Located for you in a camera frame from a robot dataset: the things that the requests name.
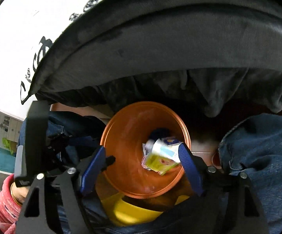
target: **person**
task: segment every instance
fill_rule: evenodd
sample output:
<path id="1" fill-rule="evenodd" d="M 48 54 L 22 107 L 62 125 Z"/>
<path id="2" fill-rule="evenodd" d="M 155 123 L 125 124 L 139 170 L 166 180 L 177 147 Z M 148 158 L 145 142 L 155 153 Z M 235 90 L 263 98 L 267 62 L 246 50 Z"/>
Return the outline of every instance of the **person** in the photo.
<path id="1" fill-rule="evenodd" d="M 260 114 L 249 117 L 232 128 L 221 140 L 219 156 L 223 170 L 230 175 L 245 172 L 251 179 L 262 203 L 270 234 L 282 231 L 282 116 Z M 14 186 L 9 176 L 0 193 L 0 228 L 5 234 L 15 230 L 27 188 Z M 96 233 L 175 233 L 184 223 L 194 224 L 192 209 L 198 200 L 192 196 L 164 212 L 156 220 L 140 225 L 118 227 L 102 212 L 92 213 L 94 204 L 82 200 L 87 216 Z M 64 210 L 59 209 L 64 233 L 70 233 Z"/>

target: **gold bracelet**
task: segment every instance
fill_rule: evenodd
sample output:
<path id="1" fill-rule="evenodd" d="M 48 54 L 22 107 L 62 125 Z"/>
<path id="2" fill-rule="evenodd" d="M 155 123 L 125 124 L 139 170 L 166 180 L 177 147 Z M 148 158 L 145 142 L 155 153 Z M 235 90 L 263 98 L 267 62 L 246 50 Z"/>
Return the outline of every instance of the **gold bracelet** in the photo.
<path id="1" fill-rule="evenodd" d="M 22 203 L 20 203 L 20 202 L 15 198 L 15 196 L 13 195 L 13 192 L 12 192 L 12 186 L 13 186 L 13 185 L 15 185 L 15 182 L 13 182 L 13 183 L 11 184 L 11 186 L 10 186 L 11 197 L 12 197 L 12 199 L 14 200 L 14 202 L 15 202 L 16 204 L 18 204 L 19 206 L 22 206 Z"/>

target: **metal bolt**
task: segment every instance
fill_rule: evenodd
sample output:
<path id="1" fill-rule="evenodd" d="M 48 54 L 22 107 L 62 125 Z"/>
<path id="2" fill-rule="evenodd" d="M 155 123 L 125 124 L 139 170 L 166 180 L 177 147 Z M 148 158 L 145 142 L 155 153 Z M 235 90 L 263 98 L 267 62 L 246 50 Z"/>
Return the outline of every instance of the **metal bolt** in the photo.
<path id="1" fill-rule="evenodd" d="M 217 171 L 217 168 L 214 167 L 214 166 L 208 166 L 207 170 L 210 172 L 210 173 L 215 173 Z"/>
<path id="2" fill-rule="evenodd" d="M 76 172 L 76 168 L 72 167 L 67 170 L 68 174 L 74 174 Z"/>
<path id="3" fill-rule="evenodd" d="M 240 173 L 240 177 L 241 177 L 241 178 L 247 178 L 247 174 L 244 173 L 244 172 L 241 172 L 241 173 Z"/>
<path id="4" fill-rule="evenodd" d="M 37 179 L 43 179 L 45 177 L 45 175 L 43 173 L 39 173 L 36 178 Z"/>

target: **trash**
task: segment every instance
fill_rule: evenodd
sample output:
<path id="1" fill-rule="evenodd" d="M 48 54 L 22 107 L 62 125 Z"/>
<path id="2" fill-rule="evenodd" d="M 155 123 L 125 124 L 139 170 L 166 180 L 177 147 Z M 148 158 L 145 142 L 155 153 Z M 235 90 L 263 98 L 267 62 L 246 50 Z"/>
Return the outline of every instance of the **trash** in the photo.
<path id="1" fill-rule="evenodd" d="M 157 139 L 156 142 L 149 139 L 146 144 L 142 144 L 142 167 L 164 175 L 180 163 L 178 148 L 181 143 L 174 136 Z"/>

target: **orange bucket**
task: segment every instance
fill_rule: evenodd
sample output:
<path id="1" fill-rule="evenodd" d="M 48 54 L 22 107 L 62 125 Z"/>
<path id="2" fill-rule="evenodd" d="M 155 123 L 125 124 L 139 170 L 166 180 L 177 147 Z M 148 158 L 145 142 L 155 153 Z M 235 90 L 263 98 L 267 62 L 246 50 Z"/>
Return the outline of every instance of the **orange bucket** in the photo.
<path id="1" fill-rule="evenodd" d="M 116 161 L 104 172 L 119 192 L 133 198 L 153 198 L 173 188 L 184 174 L 181 165 L 160 176 L 141 166 L 142 143 L 157 128 L 167 128 L 172 136 L 191 147 L 190 135 L 181 118 L 170 108 L 156 102 L 138 102 L 121 109 L 107 124 L 101 145 Z"/>

